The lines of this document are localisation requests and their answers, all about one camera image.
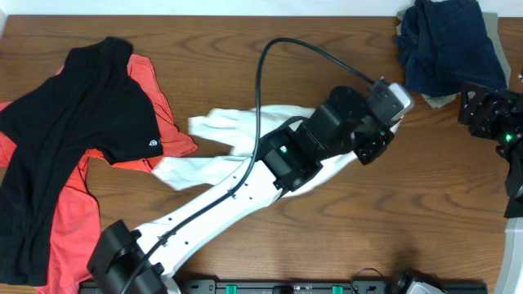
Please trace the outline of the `grey-beige folded garment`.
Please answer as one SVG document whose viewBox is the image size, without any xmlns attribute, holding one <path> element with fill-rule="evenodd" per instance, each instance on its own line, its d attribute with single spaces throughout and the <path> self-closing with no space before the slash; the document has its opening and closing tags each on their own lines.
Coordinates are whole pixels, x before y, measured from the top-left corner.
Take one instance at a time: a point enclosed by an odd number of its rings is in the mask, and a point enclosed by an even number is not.
<svg viewBox="0 0 523 294">
<path fill-rule="evenodd" d="M 505 56 L 500 37 L 498 35 L 498 14 L 493 12 L 483 12 L 483 20 L 485 22 L 485 28 L 487 36 L 491 40 L 494 46 L 495 55 L 498 58 L 498 61 L 501 65 L 501 68 L 504 73 L 507 87 L 509 87 L 511 68 Z M 422 98 L 433 108 L 439 109 L 448 103 L 454 101 L 458 94 L 452 94 L 449 96 L 429 96 L 422 94 Z"/>
</svg>

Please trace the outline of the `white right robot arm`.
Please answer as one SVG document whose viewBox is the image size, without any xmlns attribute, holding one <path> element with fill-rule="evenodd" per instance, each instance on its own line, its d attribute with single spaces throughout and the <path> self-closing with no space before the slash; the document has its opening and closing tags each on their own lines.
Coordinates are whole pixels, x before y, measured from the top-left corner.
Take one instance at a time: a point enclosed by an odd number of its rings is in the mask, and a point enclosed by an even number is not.
<svg viewBox="0 0 523 294">
<path fill-rule="evenodd" d="M 471 136 L 497 143 L 496 154 L 509 164 L 503 263 L 494 292 L 522 292 L 522 94 L 466 82 L 458 122 Z"/>
</svg>

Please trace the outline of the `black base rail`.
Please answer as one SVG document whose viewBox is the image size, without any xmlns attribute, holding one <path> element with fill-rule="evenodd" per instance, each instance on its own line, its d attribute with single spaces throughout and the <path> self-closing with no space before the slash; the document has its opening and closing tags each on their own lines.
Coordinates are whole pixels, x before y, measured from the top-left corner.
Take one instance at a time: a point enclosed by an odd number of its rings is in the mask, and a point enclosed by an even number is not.
<svg viewBox="0 0 523 294">
<path fill-rule="evenodd" d="M 180 294 L 390 294 L 442 293 L 487 294 L 485 283 L 442 281 L 413 269 L 406 270 L 397 282 L 381 275 L 356 278 L 354 281 L 220 281 L 193 279 L 180 281 L 167 293 Z"/>
</svg>

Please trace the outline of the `red-orange t-shirt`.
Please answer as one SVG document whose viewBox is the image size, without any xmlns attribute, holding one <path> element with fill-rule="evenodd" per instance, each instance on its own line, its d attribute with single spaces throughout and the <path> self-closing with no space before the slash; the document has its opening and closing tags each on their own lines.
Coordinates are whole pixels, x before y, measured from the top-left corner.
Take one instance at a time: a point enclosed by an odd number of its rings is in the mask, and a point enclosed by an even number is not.
<svg viewBox="0 0 523 294">
<path fill-rule="evenodd" d="M 164 155 L 178 157 L 193 152 L 193 140 L 178 131 L 172 110 L 156 81 L 154 67 L 147 57 L 132 54 L 127 72 L 150 99 L 163 146 L 161 155 L 115 163 L 117 167 L 151 172 L 153 161 Z M 1 131 L 1 164 L 7 169 L 16 144 Z M 87 192 L 87 162 L 98 157 L 109 163 L 98 149 L 89 149 L 81 157 L 60 192 L 52 220 L 47 283 L 34 286 L 40 293 L 75 293 L 88 279 L 87 262 L 101 233 L 100 214 L 96 200 Z"/>
</svg>

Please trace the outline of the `black t-shirt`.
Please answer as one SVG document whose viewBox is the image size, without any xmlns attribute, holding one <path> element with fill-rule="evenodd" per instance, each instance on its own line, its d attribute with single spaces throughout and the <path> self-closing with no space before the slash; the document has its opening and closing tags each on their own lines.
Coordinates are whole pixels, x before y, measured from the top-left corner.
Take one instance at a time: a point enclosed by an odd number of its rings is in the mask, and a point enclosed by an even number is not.
<svg viewBox="0 0 523 294">
<path fill-rule="evenodd" d="M 127 72 L 132 51 L 113 37 L 74 48 L 59 74 L 2 110 L 16 144 L 1 183 L 2 283 L 46 285 L 56 203 L 87 150 L 111 164 L 162 154 L 154 107 Z"/>
</svg>

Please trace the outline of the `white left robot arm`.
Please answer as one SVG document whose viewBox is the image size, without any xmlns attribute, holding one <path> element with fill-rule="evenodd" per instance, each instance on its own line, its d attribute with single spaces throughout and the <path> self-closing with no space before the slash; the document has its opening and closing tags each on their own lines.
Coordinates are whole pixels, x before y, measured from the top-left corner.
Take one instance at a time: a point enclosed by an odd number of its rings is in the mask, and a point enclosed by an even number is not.
<svg viewBox="0 0 523 294">
<path fill-rule="evenodd" d="M 254 155 L 185 206 L 129 230 L 102 232 L 87 263 L 101 293 L 177 293 L 177 270 L 243 217 L 320 178 L 324 161 L 348 156 L 367 165 L 391 143 L 413 106 L 398 84 L 374 83 L 362 96 L 335 87 L 310 117 L 293 116 L 260 138 Z"/>
</svg>

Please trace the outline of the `dark navy folded garment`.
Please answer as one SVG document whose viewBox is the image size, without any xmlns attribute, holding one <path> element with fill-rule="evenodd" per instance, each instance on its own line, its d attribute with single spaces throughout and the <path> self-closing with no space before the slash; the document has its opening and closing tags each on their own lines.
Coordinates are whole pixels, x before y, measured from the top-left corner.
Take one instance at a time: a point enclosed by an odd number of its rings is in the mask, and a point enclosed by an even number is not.
<svg viewBox="0 0 523 294">
<path fill-rule="evenodd" d="M 448 96 L 465 82 L 507 87 L 476 0 L 416 0 L 405 11 L 395 42 L 410 91 Z"/>
</svg>

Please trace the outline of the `white t-shirt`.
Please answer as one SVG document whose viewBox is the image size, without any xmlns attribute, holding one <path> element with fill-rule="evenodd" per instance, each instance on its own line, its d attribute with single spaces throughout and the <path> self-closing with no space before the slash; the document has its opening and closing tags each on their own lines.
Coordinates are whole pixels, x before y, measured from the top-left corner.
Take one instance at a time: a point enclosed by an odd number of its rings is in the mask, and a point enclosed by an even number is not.
<svg viewBox="0 0 523 294">
<path fill-rule="evenodd" d="M 263 105 L 261 135 L 273 131 L 291 117 L 309 118 L 315 109 L 297 105 Z M 251 155 L 255 138 L 255 109 L 212 109 L 207 116 L 189 118 L 190 135 L 216 141 L 232 147 L 228 156 L 213 158 L 163 158 L 152 174 L 174 190 L 196 185 L 217 185 Z M 311 181 L 285 198 L 313 190 L 338 174 L 346 165 L 358 161 L 354 152 L 322 161 L 323 168 Z"/>
</svg>

